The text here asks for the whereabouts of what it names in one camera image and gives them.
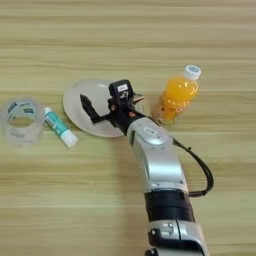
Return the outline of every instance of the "wooden table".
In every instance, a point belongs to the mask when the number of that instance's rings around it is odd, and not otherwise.
[[[125,138],[90,136],[62,110],[77,80],[128,78],[149,107],[187,64],[200,94],[171,134],[212,168],[192,200],[211,255],[256,254],[254,0],[1,0],[0,102],[31,96],[79,137],[68,150],[45,126],[40,143],[0,141],[0,255],[143,255],[147,218]],[[177,150],[191,189],[205,185]]]

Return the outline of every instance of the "white bottle cap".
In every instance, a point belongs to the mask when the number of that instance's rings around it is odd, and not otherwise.
[[[193,80],[193,81],[196,81],[200,77],[201,73],[202,73],[201,69],[194,65],[188,65],[185,67],[185,70],[184,70],[184,76],[187,79]]]
[[[49,107],[44,108],[44,115],[47,115],[49,112],[52,112],[52,109]]]
[[[78,138],[70,130],[63,132],[60,138],[69,148],[73,147],[78,141]]]

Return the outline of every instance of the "plastic bottle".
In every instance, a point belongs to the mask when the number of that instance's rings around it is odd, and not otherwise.
[[[68,129],[68,127],[63,123],[58,115],[51,110],[51,108],[46,107],[44,109],[44,113],[46,122],[51,126],[58,137],[67,147],[73,147],[78,141],[77,137]]]
[[[181,76],[168,81],[166,90],[152,109],[152,116],[158,123],[172,123],[182,113],[198,92],[197,79],[202,71],[199,67],[188,65]]]

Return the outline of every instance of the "tube label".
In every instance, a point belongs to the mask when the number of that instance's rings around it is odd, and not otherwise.
[[[45,120],[52,127],[52,129],[57,133],[59,137],[62,135],[63,132],[68,130],[68,127],[62,122],[62,120],[54,112],[49,112],[45,116]]]

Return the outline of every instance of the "robotic arm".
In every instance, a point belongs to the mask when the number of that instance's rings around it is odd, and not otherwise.
[[[128,80],[110,84],[109,91],[110,113],[103,117],[86,96],[80,96],[81,102],[93,123],[108,120],[126,135],[141,163],[148,238],[153,247],[145,256],[209,256],[201,227],[195,222],[183,169],[173,151],[175,140],[135,110],[134,104],[142,98],[134,94]]]

